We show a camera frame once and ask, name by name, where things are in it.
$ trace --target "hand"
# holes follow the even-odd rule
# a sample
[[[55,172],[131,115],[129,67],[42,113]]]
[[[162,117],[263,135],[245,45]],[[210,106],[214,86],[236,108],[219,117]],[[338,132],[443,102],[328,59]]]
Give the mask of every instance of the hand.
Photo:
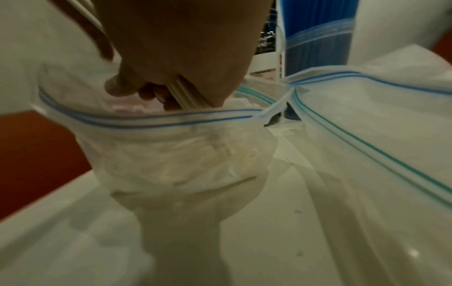
[[[164,86],[184,77],[212,106],[221,106],[246,74],[271,2],[93,0],[122,57],[105,89],[114,96],[157,97],[173,109],[178,105]]]

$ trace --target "finger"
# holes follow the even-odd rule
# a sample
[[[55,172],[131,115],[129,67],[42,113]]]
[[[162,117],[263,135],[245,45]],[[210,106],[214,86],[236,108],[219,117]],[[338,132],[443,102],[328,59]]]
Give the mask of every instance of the finger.
[[[82,13],[80,13],[67,0],[49,0],[56,8],[63,12],[82,28],[82,30],[92,39],[100,56],[106,60],[113,60],[114,50],[107,36],[91,23]]]
[[[152,83],[148,83],[138,91],[138,95],[143,100],[151,100],[155,98],[154,88]]]
[[[153,91],[155,97],[157,97],[157,99],[162,103],[165,103],[165,101],[169,98],[173,98],[168,88],[164,85],[155,84],[153,86]]]
[[[113,96],[127,96],[137,93],[147,84],[131,67],[121,63],[119,73],[105,82],[105,90]]]
[[[182,108],[180,107],[179,103],[173,97],[171,97],[163,103],[163,109],[170,111],[181,110]]]

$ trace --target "blue object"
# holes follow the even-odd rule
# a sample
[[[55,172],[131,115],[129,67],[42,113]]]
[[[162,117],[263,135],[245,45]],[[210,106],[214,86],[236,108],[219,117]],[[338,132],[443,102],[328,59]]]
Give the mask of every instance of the blue object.
[[[285,75],[345,65],[359,0],[281,0],[286,34]],[[298,116],[288,105],[284,117]]]

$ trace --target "white countertop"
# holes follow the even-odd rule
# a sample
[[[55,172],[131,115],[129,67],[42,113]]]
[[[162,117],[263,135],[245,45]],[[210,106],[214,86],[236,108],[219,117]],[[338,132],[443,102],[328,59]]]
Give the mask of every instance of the white countertop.
[[[342,285],[287,126],[267,177],[182,203],[80,176],[0,224],[0,284]]]

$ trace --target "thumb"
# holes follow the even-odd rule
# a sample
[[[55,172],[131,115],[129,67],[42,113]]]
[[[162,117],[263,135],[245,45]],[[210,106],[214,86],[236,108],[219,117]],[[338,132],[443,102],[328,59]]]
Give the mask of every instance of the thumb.
[[[118,74],[105,82],[105,91],[113,96],[127,96],[137,93],[146,84],[131,67],[121,63]]]

